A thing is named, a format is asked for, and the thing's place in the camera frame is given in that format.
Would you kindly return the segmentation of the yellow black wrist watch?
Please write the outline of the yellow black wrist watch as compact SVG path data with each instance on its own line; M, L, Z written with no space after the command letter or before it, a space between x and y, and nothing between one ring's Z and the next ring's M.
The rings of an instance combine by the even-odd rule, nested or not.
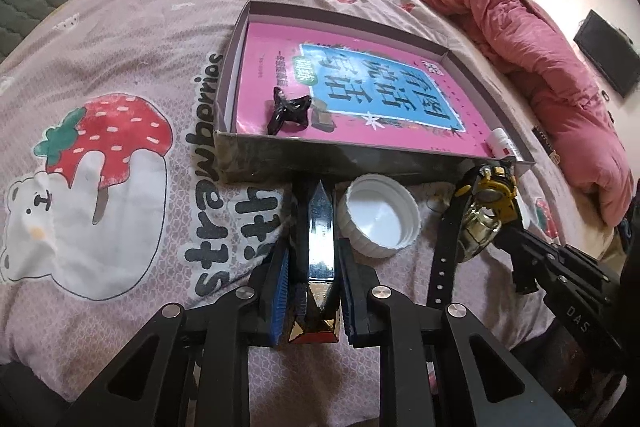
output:
M518 220L516 178L511 158L470 169L454 187L437 228L426 305L441 310L452 303L454 274L485 249L503 225Z

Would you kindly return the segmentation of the small white pill bottle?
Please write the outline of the small white pill bottle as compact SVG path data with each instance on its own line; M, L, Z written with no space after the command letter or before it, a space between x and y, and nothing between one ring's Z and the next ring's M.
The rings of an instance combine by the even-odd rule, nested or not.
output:
M515 161L522 161L523 157L503 128L491 130L486 139L490 153L496 159L511 158Z

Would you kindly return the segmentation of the black gold lipstick tube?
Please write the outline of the black gold lipstick tube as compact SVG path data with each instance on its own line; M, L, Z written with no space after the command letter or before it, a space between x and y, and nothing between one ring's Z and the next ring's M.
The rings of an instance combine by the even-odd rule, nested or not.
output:
M290 269L292 327L288 341L336 343L340 328L340 285L336 264L334 191L319 179L294 186L295 225Z

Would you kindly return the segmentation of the black hair claw clip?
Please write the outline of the black hair claw clip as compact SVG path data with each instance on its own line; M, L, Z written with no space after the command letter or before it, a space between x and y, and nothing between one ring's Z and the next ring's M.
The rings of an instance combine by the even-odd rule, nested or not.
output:
M310 95L288 98L284 91L276 86L273 88L272 97L273 111L267 124L268 135L277 135L288 122L296 124L300 129L308 127L308 112L312 103Z

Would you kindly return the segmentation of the gold lipstick cap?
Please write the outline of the gold lipstick cap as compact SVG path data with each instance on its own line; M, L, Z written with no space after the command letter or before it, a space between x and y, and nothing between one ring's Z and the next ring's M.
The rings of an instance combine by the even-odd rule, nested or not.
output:
M467 262L495 239L502 223L494 210L474 202L463 217L457 240L457 262Z

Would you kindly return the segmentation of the beige mattress sheet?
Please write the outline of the beige mattress sheet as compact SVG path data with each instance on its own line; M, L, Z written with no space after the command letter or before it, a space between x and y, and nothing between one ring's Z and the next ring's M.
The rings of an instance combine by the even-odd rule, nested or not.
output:
M535 165L526 173L524 199L531 204L541 197L549 204L559 241L569 243L591 257L600 259L611 245L614 231L603 223L590 197L571 188L558 166L544 153L534 137L538 124L525 98L508 77L500 74L480 50L448 22L419 0L273 0L289 4L309 4L314 8L356 15L397 27L452 49L466 67L502 104L510 121L533 153Z

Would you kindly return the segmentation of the black gold small packet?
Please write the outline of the black gold small packet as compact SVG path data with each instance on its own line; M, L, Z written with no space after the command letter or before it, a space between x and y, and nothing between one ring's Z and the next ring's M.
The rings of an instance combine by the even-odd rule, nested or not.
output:
M542 130L539 126L533 127L532 132L536 136L536 139L538 140L548 157L551 159L553 164L555 166L559 166L561 162L561 156L555 150L555 147L552 145L547 133L544 132L544 130Z

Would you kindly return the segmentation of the pink crumpled duvet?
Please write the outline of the pink crumpled duvet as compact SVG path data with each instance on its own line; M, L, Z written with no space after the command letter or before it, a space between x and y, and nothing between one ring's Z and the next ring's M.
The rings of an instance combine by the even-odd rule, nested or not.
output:
M454 22L521 92L570 186L598 196L616 227L634 197L628 155L588 67L560 28L530 0L421 0Z

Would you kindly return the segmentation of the white plastic bottle cap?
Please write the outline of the white plastic bottle cap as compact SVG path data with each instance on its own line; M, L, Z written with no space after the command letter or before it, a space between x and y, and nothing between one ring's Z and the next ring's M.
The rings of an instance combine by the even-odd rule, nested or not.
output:
M385 259L416 243L420 211L412 194L380 174L358 176L337 206L340 231L363 256Z

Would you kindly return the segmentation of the pink book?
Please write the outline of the pink book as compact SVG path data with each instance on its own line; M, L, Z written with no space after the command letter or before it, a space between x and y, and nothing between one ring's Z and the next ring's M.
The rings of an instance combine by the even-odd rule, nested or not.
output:
M266 134L276 86L288 98L312 98L308 127L285 124L280 135L286 139L491 155L486 139L492 126L469 86L421 50L338 29L251 22L234 100L235 132Z

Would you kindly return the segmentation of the shallow grey cardboard box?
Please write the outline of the shallow grey cardboard box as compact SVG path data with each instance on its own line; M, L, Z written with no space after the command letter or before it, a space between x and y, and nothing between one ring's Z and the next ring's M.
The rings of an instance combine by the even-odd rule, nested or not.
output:
M534 158L504 106L454 51L346 14L248 2L217 89L215 152L228 182L314 173L456 181Z

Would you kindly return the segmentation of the wall mounted black television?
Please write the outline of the wall mounted black television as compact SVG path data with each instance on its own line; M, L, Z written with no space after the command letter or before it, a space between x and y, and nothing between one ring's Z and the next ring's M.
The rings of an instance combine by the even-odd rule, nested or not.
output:
M622 97L639 83L639 54L625 34L590 10L574 37L574 43Z

